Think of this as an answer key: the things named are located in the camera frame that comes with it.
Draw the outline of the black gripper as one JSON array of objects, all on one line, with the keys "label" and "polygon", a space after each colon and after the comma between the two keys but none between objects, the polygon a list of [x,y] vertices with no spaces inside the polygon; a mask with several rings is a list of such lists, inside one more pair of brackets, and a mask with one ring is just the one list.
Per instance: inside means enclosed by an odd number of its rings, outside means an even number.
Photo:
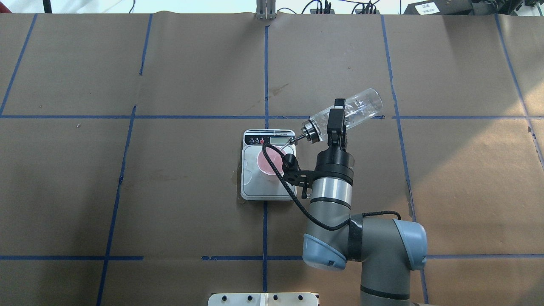
[{"label": "black gripper", "polygon": [[346,99],[336,98],[329,110],[327,134],[329,148],[317,156],[313,170],[300,169],[292,154],[283,158],[282,178],[290,185],[303,188],[303,199],[311,190],[311,199],[351,199],[355,160],[340,147],[346,147],[344,110]]}]

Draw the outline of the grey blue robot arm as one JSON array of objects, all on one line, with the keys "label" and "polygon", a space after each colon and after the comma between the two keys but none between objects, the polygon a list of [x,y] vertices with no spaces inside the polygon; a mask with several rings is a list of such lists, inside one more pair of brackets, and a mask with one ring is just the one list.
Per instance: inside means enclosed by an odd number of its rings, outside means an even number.
[{"label": "grey blue robot arm", "polygon": [[347,151],[345,108],[345,99],[336,99],[329,110],[328,148],[314,170],[301,170],[294,155],[283,154],[276,174],[308,219],[302,258],[328,271],[361,263],[362,306],[411,306],[410,275],[427,262],[427,234],[396,211],[351,214],[355,159]]}]

